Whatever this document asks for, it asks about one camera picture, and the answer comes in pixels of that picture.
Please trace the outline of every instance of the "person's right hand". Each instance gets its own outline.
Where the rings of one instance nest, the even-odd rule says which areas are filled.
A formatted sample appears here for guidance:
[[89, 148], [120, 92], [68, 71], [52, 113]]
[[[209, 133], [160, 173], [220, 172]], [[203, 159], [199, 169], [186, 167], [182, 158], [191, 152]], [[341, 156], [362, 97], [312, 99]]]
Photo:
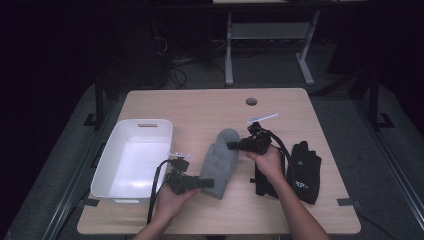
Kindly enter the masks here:
[[259, 170], [267, 177], [269, 182], [273, 183], [276, 179], [283, 177], [280, 152], [276, 147], [270, 145], [264, 155], [253, 152], [244, 152], [244, 155], [255, 161]]

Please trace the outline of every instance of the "metal frame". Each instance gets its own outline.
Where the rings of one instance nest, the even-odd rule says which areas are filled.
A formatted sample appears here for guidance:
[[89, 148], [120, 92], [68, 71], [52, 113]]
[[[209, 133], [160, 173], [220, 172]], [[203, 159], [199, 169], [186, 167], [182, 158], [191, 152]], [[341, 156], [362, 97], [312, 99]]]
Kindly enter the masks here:
[[233, 23], [232, 13], [228, 12], [225, 85], [232, 86], [234, 84], [233, 64], [231, 60], [232, 39], [305, 39], [305, 45], [302, 51], [296, 53], [296, 60], [306, 84], [313, 85], [314, 80], [305, 60], [312, 42], [319, 14], [320, 11], [316, 10], [309, 23]]

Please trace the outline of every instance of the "gray floor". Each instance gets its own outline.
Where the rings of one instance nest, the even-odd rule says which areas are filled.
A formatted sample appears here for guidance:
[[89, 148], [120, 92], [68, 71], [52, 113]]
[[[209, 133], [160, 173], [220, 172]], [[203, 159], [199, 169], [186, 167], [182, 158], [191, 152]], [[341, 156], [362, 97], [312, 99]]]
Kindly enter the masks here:
[[[234, 58], [235, 83], [232, 88], [300, 87], [314, 92], [342, 77], [326, 74], [334, 46], [314, 44], [311, 47], [307, 62], [316, 80], [313, 86], [307, 86], [303, 81], [294, 56], [296, 44], [281, 46], [253, 57]], [[224, 88], [223, 56], [214, 58], [213, 63], [194, 62], [179, 67], [187, 75], [185, 88]], [[424, 199], [420, 174], [424, 169], [424, 139], [402, 112], [394, 95], [383, 86], [380, 88], [379, 110], [388, 114], [395, 128], [381, 129], [379, 133], [373, 131], [362, 110], [366, 97], [361, 102], [351, 100], [347, 96], [350, 87], [351, 83], [324, 97], [311, 97], [347, 191], [355, 201], [357, 213], [363, 216], [359, 218], [362, 224], [360, 233], [332, 236], [332, 239], [424, 239], [423, 229], [400, 188], [390, 161], [397, 160], [396, 164], [407, 175], [417, 196]], [[172, 81], [163, 87], [176, 88]], [[94, 99], [94, 87], [91, 87], [53, 149], [16, 217], [8, 239], [55, 239], [56, 234], [57, 239], [123, 240], [131, 237], [87, 236], [76, 230], [82, 212], [79, 199], [89, 190], [95, 171], [92, 162], [101, 144], [107, 141], [125, 94], [116, 100], [105, 99], [106, 119], [98, 131], [94, 131], [94, 127], [82, 126], [87, 115], [95, 112]], [[64, 196], [69, 192], [66, 190], [72, 192], [68, 198]], [[69, 217], [58, 218], [55, 214], [61, 210]], [[51, 219], [65, 221], [56, 224]]]

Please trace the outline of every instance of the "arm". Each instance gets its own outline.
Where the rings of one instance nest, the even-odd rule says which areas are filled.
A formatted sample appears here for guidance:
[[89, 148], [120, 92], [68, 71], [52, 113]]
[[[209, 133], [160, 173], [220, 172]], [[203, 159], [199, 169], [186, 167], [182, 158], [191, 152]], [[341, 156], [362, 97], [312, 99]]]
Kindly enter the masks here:
[[185, 203], [200, 191], [201, 189], [194, 189], [181, 195], [176, 195], [169, 186], [163, 186], [159, 191], [156, 214], [152, 221], [133, 240], [152, 240], [159, 237], [171, 225], [172, 219], [181, 212]]
[[330, 239], [318, 221], [303, 206], [282, 174], [280, 153], [270, 146], [264, 155], [246, 152], [246, 157], [255, 161], [259, 170], [274, 186], [286, 216], [293, 239]]

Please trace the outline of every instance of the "gray fuzzy glove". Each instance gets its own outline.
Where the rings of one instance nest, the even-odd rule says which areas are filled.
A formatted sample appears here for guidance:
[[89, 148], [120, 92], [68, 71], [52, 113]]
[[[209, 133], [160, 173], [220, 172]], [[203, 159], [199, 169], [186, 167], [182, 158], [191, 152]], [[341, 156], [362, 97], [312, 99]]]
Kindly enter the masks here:
[[204, 188], [202, 191], [217, 199], [224, 197], [227, 183], [237, 164], [239, 150], [228, 150], [227, 142], [238, 142], [240, 137], [236, 130], [227, 128], [222, 130], [216, 142], [210, 145], [203, 162], [200, 178], [215, 179], [214, 188]]

